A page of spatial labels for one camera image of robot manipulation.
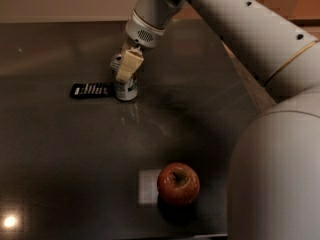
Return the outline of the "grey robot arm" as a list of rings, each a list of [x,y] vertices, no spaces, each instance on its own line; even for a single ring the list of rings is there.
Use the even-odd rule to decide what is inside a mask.
[[[118,81],[133,75],[184,3],[277,102],[235,145],[228,240],[320,240],[320,41],[255,0],[137,0]]]

